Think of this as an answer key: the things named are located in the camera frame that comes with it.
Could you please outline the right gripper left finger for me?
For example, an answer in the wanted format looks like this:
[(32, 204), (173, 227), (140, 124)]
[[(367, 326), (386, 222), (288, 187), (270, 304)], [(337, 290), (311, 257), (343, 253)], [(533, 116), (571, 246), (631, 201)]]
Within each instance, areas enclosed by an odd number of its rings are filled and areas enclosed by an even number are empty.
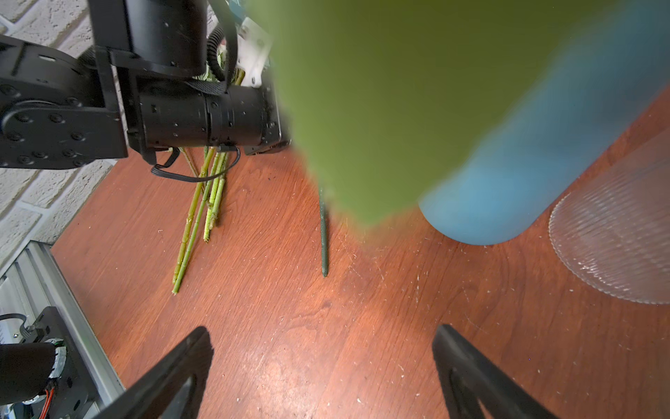
[(214, 349), (204, 326), (195, 328), (99, 418), (197, 418)]

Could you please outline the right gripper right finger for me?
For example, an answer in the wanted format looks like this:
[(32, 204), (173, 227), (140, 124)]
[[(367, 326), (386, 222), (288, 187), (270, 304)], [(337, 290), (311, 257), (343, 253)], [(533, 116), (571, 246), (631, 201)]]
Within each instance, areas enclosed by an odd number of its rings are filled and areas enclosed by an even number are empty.
[(555, 415), (477, 350), (453, 326), (436, 330), (432, 352), (451, 418), (553, 418)]

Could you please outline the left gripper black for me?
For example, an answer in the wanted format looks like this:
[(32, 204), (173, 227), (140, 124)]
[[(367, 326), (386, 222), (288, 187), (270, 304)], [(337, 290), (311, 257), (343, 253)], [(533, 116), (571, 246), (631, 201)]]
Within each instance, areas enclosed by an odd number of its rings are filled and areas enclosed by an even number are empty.
[(140, 91), (140, 109), (150, 148), (222, 146), (263, 155), (291, 145), (288, 125), (268, 88), (153, 80)]

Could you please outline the white lilac flower bouquet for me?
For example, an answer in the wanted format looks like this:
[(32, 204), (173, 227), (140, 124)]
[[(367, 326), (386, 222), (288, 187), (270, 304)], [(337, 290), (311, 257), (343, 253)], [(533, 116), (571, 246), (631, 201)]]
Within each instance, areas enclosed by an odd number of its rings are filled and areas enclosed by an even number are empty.
[(613, 1), (250, 1), (298, 153), (367, 229), (464, 164)]

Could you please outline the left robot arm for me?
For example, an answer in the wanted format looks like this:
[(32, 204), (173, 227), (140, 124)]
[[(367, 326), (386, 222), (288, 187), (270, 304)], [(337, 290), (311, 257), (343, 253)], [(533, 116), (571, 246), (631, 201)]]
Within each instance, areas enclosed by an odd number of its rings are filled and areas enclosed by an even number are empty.
[(264, 155), (290, 146), (274, 90), (234, 82), (242, 41), (225, 1), (92, 1), (94, 45), (80, 57), (1, 39), (1, 165), (75, 169), (161, 151)]

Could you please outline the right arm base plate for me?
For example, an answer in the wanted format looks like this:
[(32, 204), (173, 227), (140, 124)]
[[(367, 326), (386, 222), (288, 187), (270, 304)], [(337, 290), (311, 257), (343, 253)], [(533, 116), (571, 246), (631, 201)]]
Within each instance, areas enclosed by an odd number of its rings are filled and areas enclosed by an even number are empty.
[(57, 307), (1, 316), (1, 417), (84, 418), (99, 399)]

